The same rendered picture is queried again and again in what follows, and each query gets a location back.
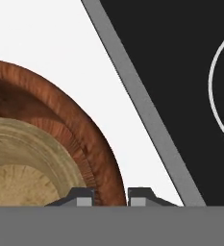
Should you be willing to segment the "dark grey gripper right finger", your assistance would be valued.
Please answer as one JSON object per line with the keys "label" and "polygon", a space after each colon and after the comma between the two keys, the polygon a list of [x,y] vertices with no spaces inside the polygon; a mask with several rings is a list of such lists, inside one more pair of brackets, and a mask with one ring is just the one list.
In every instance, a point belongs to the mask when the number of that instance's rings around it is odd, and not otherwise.
{"label": "dark grey gripper right finger", "polygon": [[128,188],[129,207],[175,207],[162,198],[155,195],[151,187],[129,187]]}

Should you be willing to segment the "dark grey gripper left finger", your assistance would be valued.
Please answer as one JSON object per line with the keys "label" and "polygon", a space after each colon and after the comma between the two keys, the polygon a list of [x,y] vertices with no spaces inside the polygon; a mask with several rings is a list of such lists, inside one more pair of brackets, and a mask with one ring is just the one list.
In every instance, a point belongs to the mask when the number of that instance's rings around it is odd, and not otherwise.
{"label": "dark grey gripper left finger", "polygon": [[93,207],[94,195],[95,190],[91,187],[73,187],[65,197],[47,204],[47,207]]}

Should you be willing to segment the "light tan wooden bowl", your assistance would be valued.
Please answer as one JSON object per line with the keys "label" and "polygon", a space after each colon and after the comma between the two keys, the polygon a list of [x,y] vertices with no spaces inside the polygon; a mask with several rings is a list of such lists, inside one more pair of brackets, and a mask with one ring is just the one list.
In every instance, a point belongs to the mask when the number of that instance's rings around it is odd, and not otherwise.
{"label": "light tan wooden bowl", "polygon": [[0,207],[43,207],[85,185],[77,163],[51,135],[0,118]]}

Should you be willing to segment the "reddish-brown wooden bowl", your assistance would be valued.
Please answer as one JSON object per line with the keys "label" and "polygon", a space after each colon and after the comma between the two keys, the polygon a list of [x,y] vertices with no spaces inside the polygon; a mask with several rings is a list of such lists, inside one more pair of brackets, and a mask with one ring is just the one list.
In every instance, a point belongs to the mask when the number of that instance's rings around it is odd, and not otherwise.
{"label": "reddish-brown wooden bowl", "polygon": [[54,137],[77,164],[97,206],[124,206],[123,181],[113,151],[92,119],[37,73],[0,61],[0,117],[35,125]]}

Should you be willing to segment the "black glass hob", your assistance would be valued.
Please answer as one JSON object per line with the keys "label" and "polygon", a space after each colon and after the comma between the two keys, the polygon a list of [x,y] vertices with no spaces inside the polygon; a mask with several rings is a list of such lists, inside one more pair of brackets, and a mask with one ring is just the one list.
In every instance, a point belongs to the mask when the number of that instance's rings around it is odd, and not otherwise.
{"label": "black glass hob", "polygon": [[224,0],[82,0],[187,206],[224,206]]}

